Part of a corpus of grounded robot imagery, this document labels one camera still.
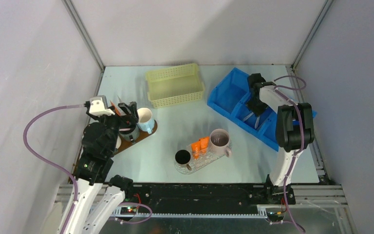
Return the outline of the brown mug black inside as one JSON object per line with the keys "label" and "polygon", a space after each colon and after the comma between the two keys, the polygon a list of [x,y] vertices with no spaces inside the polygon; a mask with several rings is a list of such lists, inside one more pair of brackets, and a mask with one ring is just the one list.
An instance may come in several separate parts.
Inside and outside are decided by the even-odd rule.
{"label": "brown mug black inside", "polygon": [[189,171],[192,170],[191,166],[189,165],[189,162],[191,160],[191,154],[187,150],[179,150],[175,154],[175,161],[181,165],[182,167],[187,168]]}

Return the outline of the light blue mug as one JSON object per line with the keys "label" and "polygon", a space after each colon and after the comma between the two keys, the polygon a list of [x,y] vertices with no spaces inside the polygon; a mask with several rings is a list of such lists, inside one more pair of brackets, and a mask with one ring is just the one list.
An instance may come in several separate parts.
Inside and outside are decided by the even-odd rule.
{"label": "light blue mug", "polygon": [[138,127],[141,131],[147,132],[148,134],[152,134],[153,129],[155,127],[155,120],[153,118],[153,114],[151,109],[149,108],[139,108],[137,110],[138,113]]}

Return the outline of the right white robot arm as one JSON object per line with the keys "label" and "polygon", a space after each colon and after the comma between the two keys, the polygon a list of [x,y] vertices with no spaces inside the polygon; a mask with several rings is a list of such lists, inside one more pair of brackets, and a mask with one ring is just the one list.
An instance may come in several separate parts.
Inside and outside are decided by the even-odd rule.
{"label": "right white robot arm", "polygon": [[268,203],[276,204],[286,194],[298,158],[315,139],[313,110],[309,103],[296,102],[284,94],[281,91],[284,86],[266,81],[260,73],[249,75],[247,83],[250,91],[247,108],[257,117],[268,108],[277,115],[275,136],[279,151],[263,194]]}

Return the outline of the pink mug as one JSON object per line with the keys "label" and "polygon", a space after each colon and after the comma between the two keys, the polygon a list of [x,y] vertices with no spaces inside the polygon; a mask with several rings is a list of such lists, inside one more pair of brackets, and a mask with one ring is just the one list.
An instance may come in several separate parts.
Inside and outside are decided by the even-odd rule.
{"label": "pink mug", "polygon": [[229,133],[224,129],[215,129],[210,134],[210,151],[215,156],[232,156]]}

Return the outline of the light blue toothbrush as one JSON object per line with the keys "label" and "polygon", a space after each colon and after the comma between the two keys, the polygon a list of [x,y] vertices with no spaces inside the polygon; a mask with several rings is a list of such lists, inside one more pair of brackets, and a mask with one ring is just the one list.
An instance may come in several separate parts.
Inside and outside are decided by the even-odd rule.
{"label": "light blue toothbrush", "polygon": [[246,117],[244,117],[242,119],[243,122],[245,122],[246,120],[248,120],[250,117],[252,117],[254,115],[254,113],[249,113]]}

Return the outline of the orange toothpaste tube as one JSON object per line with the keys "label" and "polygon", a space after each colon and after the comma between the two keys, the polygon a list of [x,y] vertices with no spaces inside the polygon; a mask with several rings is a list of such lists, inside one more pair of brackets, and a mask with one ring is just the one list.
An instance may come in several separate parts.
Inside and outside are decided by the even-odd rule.
{"label": "orange toothpaste tube", "polygon": [[192,155],[194,159],[198,159],[200,157],[200,150],[201,150],[201,145],[200,141],[196,141],[190,145]]}
{"label": "orange toothpaste tube", "polygon": [[115,114],[118,115],[118,116],[121,116],[121,114],[120,114],[118,108],[116,107],[116,105],[112,101],[110,101],[110,104],[111,104],[112,110],[115,112]]}
{"label": "orange toothpaste tube", "polygon": [[202,137],[199,139],[200,143],[200,153],[206,154],[209,144],[209,137]]}

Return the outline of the dark grey mug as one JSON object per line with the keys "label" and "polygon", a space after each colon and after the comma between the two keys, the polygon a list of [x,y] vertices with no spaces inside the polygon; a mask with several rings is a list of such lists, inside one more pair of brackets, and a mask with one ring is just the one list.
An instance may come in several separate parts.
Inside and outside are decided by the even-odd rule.
{"label": "dark grey mug", "polygon": [[120,136],[128,142],[135,143],[140,136],[140,130],[137,124],[130,127],[131,130],[126,132],[119,132]]}

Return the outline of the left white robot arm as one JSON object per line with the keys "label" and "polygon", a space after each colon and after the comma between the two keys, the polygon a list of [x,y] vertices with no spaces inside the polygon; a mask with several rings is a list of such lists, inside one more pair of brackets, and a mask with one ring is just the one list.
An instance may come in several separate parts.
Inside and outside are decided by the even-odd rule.
{"label": "left white robot arm", "polygon": [[134,198],[133,180],[116,175],[110,179],[101,203],[90,213],[113,164],[112,157],[118,151],[121,117],[106,105],[102,96],[91,98],[84,106],[94,122],[83,132],[83,151],[73,177],[74,190],[61,218],[59,234],[96,233],[120,203],[129,203]]}

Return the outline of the clear textured plastic box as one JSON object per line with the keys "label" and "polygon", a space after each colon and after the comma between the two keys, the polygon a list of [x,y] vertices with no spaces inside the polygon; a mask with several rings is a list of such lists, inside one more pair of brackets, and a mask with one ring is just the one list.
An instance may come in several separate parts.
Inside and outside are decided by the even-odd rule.
{"label": "clear textured plastic box", "polygon": [[193,142],[187,148],[191,150],[192,161],[194,163],[208,163],[211,160],[210,137],[202,137]]}

